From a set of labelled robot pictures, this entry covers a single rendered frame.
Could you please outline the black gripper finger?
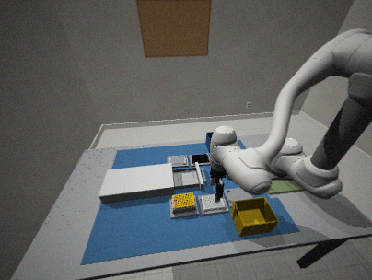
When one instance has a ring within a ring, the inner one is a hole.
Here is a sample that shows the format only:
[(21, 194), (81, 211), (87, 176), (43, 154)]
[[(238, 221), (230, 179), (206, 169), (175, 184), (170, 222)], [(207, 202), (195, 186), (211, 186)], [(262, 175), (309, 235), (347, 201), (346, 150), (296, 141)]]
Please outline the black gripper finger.
[(220, 198), (223, 198), (224, 185), (225, 184), (221, 181), (221, 178), (219, 178), (219, 181), (216, 181), (216, 175), (215, 175), (215, 186), (216, 186), (215, 203), (220, 202)]
[(210, 171), (211, 179), (210, 186), (215, 186), (215, 175)]

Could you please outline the yellow bin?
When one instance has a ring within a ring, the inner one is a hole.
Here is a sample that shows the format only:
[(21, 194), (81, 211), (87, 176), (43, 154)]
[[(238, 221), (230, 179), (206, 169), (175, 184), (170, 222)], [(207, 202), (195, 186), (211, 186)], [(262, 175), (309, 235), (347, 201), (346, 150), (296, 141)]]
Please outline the yellow bin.
[(234, 201), (230, 213), (240, 237), (272, 232), (279, 222), (265, 197)]

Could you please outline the blue bench mat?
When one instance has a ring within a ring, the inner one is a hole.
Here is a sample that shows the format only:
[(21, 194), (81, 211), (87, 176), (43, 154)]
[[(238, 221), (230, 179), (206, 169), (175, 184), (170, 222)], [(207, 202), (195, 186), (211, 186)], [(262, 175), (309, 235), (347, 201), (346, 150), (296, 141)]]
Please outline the blue bench mat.
[[(191, 167), (189, 155), (197, 154), (211, 156), (206, 143), (118, 150), (111, 169), (167, 164), (168, 156), (182, 155), (187, 155), (189, 167), (172, 170), (195, 168)], [(100, 202), (80, 265), (300, 232), (279, 198), (270, 198), (267, 192), (252, 197), (265, 197), (269, 202), (279, 220), (272, 232), (240, 237), (224, 192), (229, 212), (202, 216), (198, 196), (214, 194), (216, 187), (210, 186), (211, 166), (199, 168), (203, 169), (206, 179), (203, 190), (193, 187), (174, 190), (172, 194), (193, 193), (199, 215), (170, 218), (169, 199), (172, 195), (108, 204)]]

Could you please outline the black assay plate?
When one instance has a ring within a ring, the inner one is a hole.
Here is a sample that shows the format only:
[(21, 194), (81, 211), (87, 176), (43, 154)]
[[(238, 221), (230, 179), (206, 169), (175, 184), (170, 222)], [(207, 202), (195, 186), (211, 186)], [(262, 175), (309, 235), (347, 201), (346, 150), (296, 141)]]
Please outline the black assay plate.
[(195, 162), (198, 163), (207, 163), (209, 162), (207, 154), (201, 154), (201, 155), (192, 155), (192, 164)]

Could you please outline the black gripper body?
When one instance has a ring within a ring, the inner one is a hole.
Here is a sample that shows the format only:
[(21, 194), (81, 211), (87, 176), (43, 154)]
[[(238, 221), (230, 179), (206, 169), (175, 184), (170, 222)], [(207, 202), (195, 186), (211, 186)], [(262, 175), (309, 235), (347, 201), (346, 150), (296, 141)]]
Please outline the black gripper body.
[(226, 171), (216, 171), (214, 169), (211, 168), (211, 172), (216, 175), (216, 181), (219, 181), (219, 178), (221, 178), (222, 180), (222, 177), (226, 174)]

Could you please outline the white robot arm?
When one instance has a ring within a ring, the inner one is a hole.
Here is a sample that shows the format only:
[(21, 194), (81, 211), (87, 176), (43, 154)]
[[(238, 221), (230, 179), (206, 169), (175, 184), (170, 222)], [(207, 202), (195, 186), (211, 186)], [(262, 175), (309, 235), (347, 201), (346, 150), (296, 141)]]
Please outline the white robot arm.
[[(286, 138), (293, 105), (302, 92), (329, 76), (349, 78), (349, 96), (314, 154), (306, 156), (297, 140)], [(267, 193), (272, 180), (290, 180), (328, 200), (343, 190), (337, 164), (371, 122), (372, 35), (366, 29), (351, 29), (318, 49), (283, 87), (269, 137), (262, 146), (242, 149), (232, 127), (215, 128), (210, 166), (226, 171), (252, 195)]]

